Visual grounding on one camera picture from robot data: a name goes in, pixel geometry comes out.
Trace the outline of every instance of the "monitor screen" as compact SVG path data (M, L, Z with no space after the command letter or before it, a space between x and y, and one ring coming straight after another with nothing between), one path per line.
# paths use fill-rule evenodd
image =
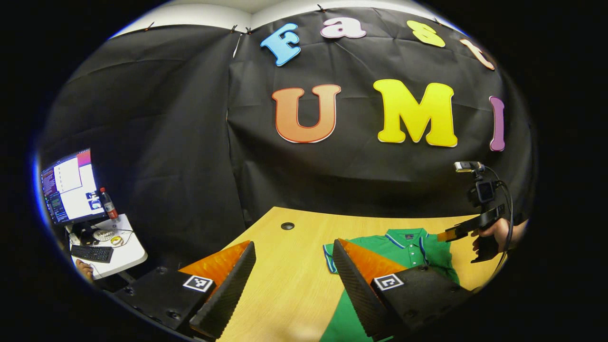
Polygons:
M44 202L54 225L69 225L106 215L97 196L91 149L67 155L41 174Z

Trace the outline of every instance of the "table grommet hole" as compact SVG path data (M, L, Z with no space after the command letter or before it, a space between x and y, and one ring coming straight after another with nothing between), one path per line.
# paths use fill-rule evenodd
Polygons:
M295 225L291 222L285 222L284 224L281 225L281 229L284 229L286 231L292 230L294 229Z

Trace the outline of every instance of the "person's hand on desk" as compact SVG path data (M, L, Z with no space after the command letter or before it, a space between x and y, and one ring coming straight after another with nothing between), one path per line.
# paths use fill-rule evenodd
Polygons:
M511 242L509 243L509 246L510 246L509 249L511 249L511 247L515 247L517 245L517 243L522 238L522 236L525 232L525 228L526 228L527 224L528 224L528 220L525 220L521 224L519 224L517 226L513 226L513 233L511 235ZM505 249L506 236L508 233L509 233L509 221L504 218L500 218L498 221L496 221L496 223L494 223L492 226L490 226L490 228L488 228L484 231L479 231L479 229L476 229L475 231L473 231L471 236L486 237L486 236L493 235L494 238L496 239L496 242L498 242L498 252L502 252ZM479 251L478 251L479 250L479 238L477 238L477 239L475 239L475 241L473 241L473 250L475 251L476 254L479 254Z
M84 263L80 259L76 259L76 268L85 276L88 281L93 281L93 268L90 264Z

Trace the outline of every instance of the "yellow letter m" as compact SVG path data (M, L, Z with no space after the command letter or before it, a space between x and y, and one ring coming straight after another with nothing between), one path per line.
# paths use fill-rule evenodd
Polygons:
M400 129L401 118L414 142L420 141L430 122L430 132L426 135L429 145L456 146L458 138L454 135L452 120L452 88L431 83L426 87L420 104L399 80L375 81L374 89L382 94L384 101L384 129L378 133L378 140L404 142L406 134Z

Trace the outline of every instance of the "shirt collar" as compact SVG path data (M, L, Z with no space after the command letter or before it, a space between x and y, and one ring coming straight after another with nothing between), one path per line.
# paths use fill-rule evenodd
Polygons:
M414 245L416 247L420 246L420 239L426 239L429 235L424 228L418 229L389 229L384 236L389 238L391 242L400 248L408 247L409 245Z

